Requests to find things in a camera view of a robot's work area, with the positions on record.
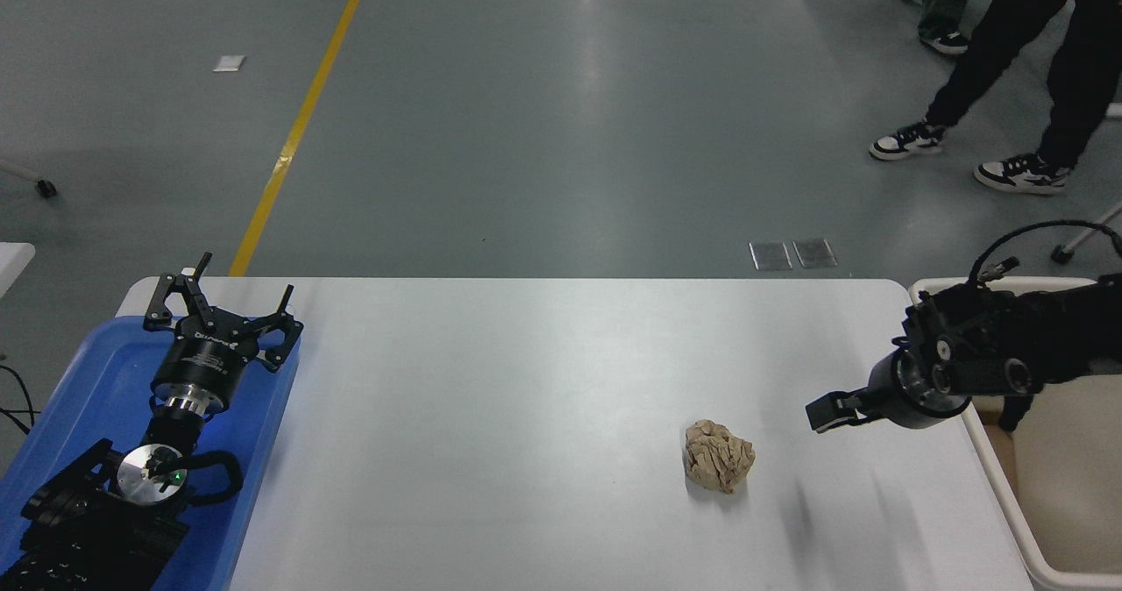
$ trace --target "white table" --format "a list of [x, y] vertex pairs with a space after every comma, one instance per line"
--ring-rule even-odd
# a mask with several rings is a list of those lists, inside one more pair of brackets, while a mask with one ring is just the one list
[[28, 243], [0, 243], [0, 298], [24, 271], [35, 256], [35, 247]]
[[[845, 279], [226, 279], [304, 322], [230, 589], [1030, 589], [963, 424], [817, 435], [908, 294]], [[140, 314], [154, 279], [120, 314]], [[700, 418], [756, 444], [684, 478]]]

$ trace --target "crumpled paper ball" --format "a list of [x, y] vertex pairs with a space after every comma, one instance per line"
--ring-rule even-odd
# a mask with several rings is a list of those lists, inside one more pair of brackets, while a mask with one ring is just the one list
[[698, 421], [686, 430], [686, 474], [702, 488], [733, 495], [755, 460], [752, 443], [724, 424]]

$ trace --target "black power cord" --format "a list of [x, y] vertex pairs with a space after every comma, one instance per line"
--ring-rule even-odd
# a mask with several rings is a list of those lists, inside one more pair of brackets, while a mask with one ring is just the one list
[[[12, 424], [16, 424], [16, 426], [19, 427], [19, 431], [24, 432], [24, 435], [27, 435], [29, 434], [29, 432], [31, 432], [31, 427], [35, 426], [35, 415], [38, 414], [39, 412], [36, 412], [35, 407], [31, 404], [31, 395], [30, 393], [27, 391], [27, 384], [24, 382], [22, 376], [19, 376], [19, 372], [12, 370], [12, 368], [7, 367], [7, 364], [0, 364], [0, 370], [9, 372], [9, 375], [11, 375], [13, 379], [16, 379], [16, 382], [19, 384], [20, 391], [24, 391], [24, 400], [27, 403], [27, 408], [0, 407], [0, 414], [7, 416], [7, 418], [11, 421]], [[31, 424], [25, 424], [22, 421], [17, 418], [16, 414], [27, 415]]]
[[973, 284], [973, 286], [977, 286], [977, 284], [980, 283], [978, 276], [982, 273], [982, 267], [985, 267], [985, 260], [990, 258], [990, 255], [992, 255], [993, 251], [997, 251], [997, 248], [1001, 247], [1001, 244], [1005, 244], [1006, 242], [1009, 242], [1009, 240], [1013, 240], [1017, 236], [1024, 234], [1024, 232], [1033, 231], [1033, 229], [1041, 229], [1041, 228], [1089, 228], [1094, 229], [1094, 231], [1102, 231], [1103, 234], [1110, 237], [1111, 244], [1112, 247], [1114, 247], [1114, 252], [1118, 252], [1119, 256], [1122, 256], [1122, 236], [1119, 236], [1118, 231], [1114, 231], [1114, 229], [1105, 227], [1105, 224], [1103, 223], [1091, 223], [1089, 220], [1069, 220], [1069, 219], [1046, 220], [1046, 222], [1042, 223], [1026, 224], [1024, 228], [1013, 229], [1013, 231], [1010, 231], [1009, 234], [1002, 236], [1001, 239], [994, 240], [994, 243], [990, 244], [990, 247], [987, 247], [985, 251], [982, 251], [982, 256], [978, 256], [978, 259], [974, 260], [974, 267], [971, 268], [971, 275], [969, 278], [966, 278], [966, 284]]

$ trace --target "yellow floor line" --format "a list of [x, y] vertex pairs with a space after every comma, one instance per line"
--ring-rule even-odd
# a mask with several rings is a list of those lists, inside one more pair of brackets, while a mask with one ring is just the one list
[[254, 251], [257, 250], [257, 242], [261, 239], [261, 231], [265, 229], [266, 220], [269, 219], [269, 212], [273, 211], [273, 203], [276, 203], [280, 186], [284, 184], [285, 176], [288, 175], [288, 166], [292, 165], [292, 159], [296, 156], [296, 148], [300, 147], [300, 140], [304, 137], [304, 129], [307, 128], [309, 120], [312, 120], [315, 103], [319, 102], [320, 93], [328, 81], [331, 67], [335, 64], [335, 56], [339, 55], [339, 47], [342, 46], [343, 37], [347, 36], [347, 28], [350, 27], [358, 2], [359, 0], [347, 0], [347, 7], [343, 8], [335, 33], [331, 36], [328, 50], [323, 53], [323, 59], [320, 61], [320, 68], [315, 72], [315, 79], [312, 79], [312, 85], [307, 89], [307, 94], [304, 95], [304, 103], [300, 107], [296, 121], [293, 122], [292, 129], [288, 131], [288, 139], [285, 140], [280, 156], [277, 158], [276, 165], [273, 166], [269, 183], [265, 184], [261, 200], [257, 202], [254, 219], [250, 219], [249, 228], [246, 229], [238, 252], [233, 256], [230, 276], [234, 276], [234, 278], [245, 276], [247, 268], [249, 268], [249, 260], [254, 258]]

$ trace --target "chair wheel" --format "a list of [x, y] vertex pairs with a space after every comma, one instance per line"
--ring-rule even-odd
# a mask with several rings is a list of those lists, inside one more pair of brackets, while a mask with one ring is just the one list
[[39, 193], [43, 198], [50, 198], [58, 193], [55, 188], [55, 184], [49, 183], [47, 179], [36, 181], [35, 191]]
[[1052, 250], [1051, 259], [1052, 262], [1068, 264], [1072, 262], [1072, 256], [1074, 251], [1064, 251], [1064, 244], [1056, 244], [1055, 250]]

